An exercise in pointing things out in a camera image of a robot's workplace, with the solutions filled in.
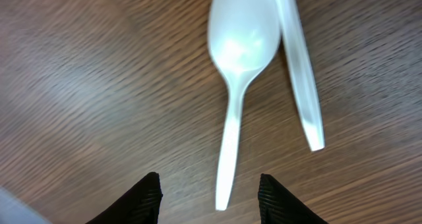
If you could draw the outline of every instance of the plastic utensil handle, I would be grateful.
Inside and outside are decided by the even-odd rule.
[[[312,151],[324,147],[317,87],[295,0],[276,0],[297,110]]]
[[[226,123],[218,160],[216,210],[224,211],[229,204],[235,178],[237,151],[242,121],[243,92],[229,89]]]

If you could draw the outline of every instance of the spoon bowl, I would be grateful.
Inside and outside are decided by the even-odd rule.
[[[217,210],[227,208],[233,186],[246,89],[270,63],[280,39],[275,0],[212,1],[208,50],[229,94],[217,171]]]

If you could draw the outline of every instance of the utensil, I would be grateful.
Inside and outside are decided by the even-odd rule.
[[[317,87],[295,0],[276,0],[291,85],[311,151],[324,148]]]
[[[227,208],[233,186],[246,89],[270,63],[280,43],[277,15],[275,0],[212,1],[208,49],[229,94],[217,171],[217,210]]]

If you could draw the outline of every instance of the wood grain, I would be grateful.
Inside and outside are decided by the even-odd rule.
[[[421,223],[422,1],[297,0],[326,149],[307,147],[281,49],[247,92],[225,212],[210,3],[0,0],[0,185],[84,223],[156,171],[160,223],[259,223],[269,173],[330,223]]]

